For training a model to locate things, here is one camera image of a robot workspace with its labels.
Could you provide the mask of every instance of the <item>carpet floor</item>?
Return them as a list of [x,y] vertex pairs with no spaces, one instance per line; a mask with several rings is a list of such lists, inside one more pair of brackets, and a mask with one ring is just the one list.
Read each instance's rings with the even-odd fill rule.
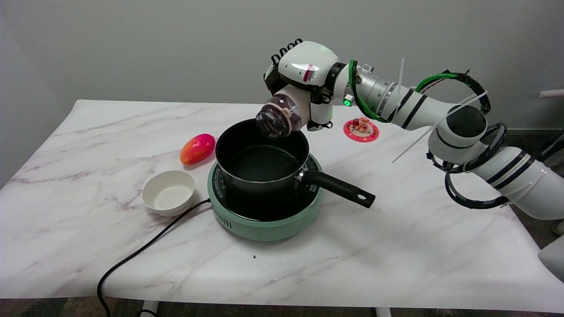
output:
[[[546,141],[544,136],[509,136],[508,146],[521,147],[536,153]],[[564,151],[550,158],[547,165],[564,175]],[[512,206],[516,215],[531,236],[543,248],[556,239],[551,228],[554,222],[541,221],[527,216]],[[142,307],[142,301],[107,298],[114,317],[133,317]],[[450,310],[450,309],[391,309],[394,317],[555,317],[564,314],[547,314],[522,311]],[[210,305],[162,302],[158,307],[161,317],[373,317],[370,308],[289,307]],[[0,317],[87,317],[104,316],[96,297],[47,298],[38,300],[0,300]]]

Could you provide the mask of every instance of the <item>red plate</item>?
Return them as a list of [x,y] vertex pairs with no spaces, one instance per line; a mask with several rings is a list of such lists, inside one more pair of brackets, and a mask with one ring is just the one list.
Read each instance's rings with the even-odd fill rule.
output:
[[349,139],[357,142],[372,142],[378,138],[380,131],[368,118],[355,118],[343,126],[343,132]]

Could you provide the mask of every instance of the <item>power cord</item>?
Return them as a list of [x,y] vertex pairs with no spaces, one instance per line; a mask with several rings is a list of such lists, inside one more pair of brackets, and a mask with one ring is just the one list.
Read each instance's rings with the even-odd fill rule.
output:
[[[137,251],[131,253],[131,255],[129,255],[128,257],[126,257],[125,259],[121,260],[118,262],[118,264],[112,266],[112,268],[110,268],[100,279],[100,282],[98,282],[98,287],[96,289],[96,293],[98,295],[98,300],[100,301],[100,303],[102,304],[102,306],[104,306],[104,310],[106,313],[107,317],[112,317],[112,314],[109,310],[108,304],[105,302],[104,298],[102,297],[102,285],[104,284],[104,282],[106,281],[106,279],[108,278],[108,276],[113,273],[117,268],[119,268],[120,266],[122,266],[123,264],[125,264],[127,261],[133,259],[134,257],[138,256],[139,253],[145,251],[148,247],[150,247],[153,243],[155,243],[155,241],[157,241],[163,234],[165,234],[166,231],[168,231],[170,228],[172,228],[172,226],[174,226],[180,219],[182,219],[185,215],[187,215],[189,212],[191,212],[192,210],[198,208],[199,206],[210,202],[210,199],[206,199],[203,201],[198,202],[196,205],[190,207],[188,210],[186,210],[185,212],[183,212],[180,216],[176,217],[175,220],[173,220],[171,223],[169,223],[168,226],[166,226],[166,228],[164,228],[161,232],[159,232],[153,239],[151,239],[151,241],[147,242],[144,246],[142,246],[141,248],[139,248]],[[140,317],[142,313],[149,313],[155,317],[158,317],[156,312],[150,311],[150,310],[146,310],[143,309],[140,312],[138,312],[135,317]]]

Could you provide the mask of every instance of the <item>pan handle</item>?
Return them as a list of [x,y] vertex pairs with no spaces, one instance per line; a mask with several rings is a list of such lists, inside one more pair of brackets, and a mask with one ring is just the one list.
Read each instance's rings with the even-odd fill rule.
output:
[[301,178],[298,177],[298,179],[304,184],[312,184],[325,188],[344,199],[348,199],[366,208],[370,208],[374,199],[376,199],[376,196],[373,194],[320,171],[306,170],[300,172],[299,176],[301,176]]

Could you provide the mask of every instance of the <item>table leg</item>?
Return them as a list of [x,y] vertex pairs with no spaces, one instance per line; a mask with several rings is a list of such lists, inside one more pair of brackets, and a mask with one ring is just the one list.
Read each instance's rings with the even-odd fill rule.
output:
[[[157,313],[158,301],[144,301],[142,309],[150,310],[154,313]],[[141,317],[154,317],[154,316],[149,314],[148,312],[142,312]]]
[[391,317],[391,311],[388,307],[376,307],[372,309],[374,317]]

